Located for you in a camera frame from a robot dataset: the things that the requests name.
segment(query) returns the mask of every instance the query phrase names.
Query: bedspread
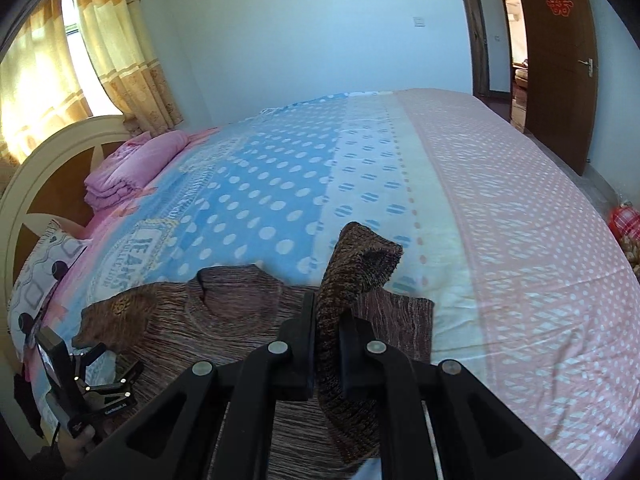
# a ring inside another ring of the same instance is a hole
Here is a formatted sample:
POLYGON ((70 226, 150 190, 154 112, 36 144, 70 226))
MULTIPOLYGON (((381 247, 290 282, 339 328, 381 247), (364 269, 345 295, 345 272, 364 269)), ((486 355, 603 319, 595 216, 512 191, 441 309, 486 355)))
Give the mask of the bedspread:
MULTIPOLYGON (((319 285, 354 220, 404 247, 386 288, 435 302, 432 361, 461 361, 603 479, 640 426, 640 286, 574 184, 467 94, 328 96, 192 142, 95 228, 46 323, 69 344, 89 304, 217 265, 319 285)), ((91 380, 112 377, 106 356, 91 380)))

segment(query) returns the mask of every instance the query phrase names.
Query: metal screw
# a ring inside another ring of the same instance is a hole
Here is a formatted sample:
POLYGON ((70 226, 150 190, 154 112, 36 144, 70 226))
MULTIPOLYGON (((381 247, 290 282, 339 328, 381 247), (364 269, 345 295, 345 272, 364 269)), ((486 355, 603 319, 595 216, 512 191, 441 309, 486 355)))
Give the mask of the metal screw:
POLYGON ((273 343, 269 343, 269 346, 267 346, 267 350, 272 354, 284 354, 287 349, 289 349, 289 345, 284 341, 274 341, 273 343))
POLYGON ((449 375, 458 375, 462 371, 462 366, 458 361, 447 359, 442 363, 442 371, 449 375))
POLYGON ((210 374, 212 370, 213 365, 209 361, 198 361, 191 367, 193 374, 200 377, 210 374))
POLYGON ((367 350, 372 354, 383 354, 386 352, 386 345, 382 341, 369 341, 367 350))

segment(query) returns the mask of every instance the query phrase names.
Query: door handle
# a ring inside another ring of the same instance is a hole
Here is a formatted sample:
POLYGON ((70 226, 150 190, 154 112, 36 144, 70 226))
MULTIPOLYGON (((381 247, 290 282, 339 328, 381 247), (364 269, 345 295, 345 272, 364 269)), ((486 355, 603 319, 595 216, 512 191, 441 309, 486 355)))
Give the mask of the door handle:
POLYGON ((588 61, 578 60, 578 63, 582 63, 589 67, 589 77, 593 77, 593 59, 589 58, 588 61))

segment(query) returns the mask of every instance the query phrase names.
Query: wooden door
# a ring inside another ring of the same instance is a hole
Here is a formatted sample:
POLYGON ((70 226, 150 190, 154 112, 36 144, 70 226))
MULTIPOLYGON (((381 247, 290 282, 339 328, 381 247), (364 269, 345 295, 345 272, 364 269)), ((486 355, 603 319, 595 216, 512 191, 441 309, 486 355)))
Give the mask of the wooden door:
POLYGON ((581 175, 598 87, 589 0, 522 0, 522 7, 529 55, 525 127, 581 175))
POLYGON ((486 48, 484 14, 480 0, 465 0, 471 37, 471 61, 474 70, 474 95, 489 93, 489 55, 486 48))

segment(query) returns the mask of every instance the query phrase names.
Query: curtain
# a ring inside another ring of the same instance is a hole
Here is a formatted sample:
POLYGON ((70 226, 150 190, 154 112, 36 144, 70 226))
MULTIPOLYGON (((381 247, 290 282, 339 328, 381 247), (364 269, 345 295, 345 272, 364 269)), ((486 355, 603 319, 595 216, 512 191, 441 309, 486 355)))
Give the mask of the curtain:
POLYGON ((129 130, 156 136, 181 122, 148 39, 140 0, 74 1, 89 58, 129 130))
POLYGON ((90 116, 66 42, 62 0, 42 0, 0 61, 0 194, 43 140, 90 116))

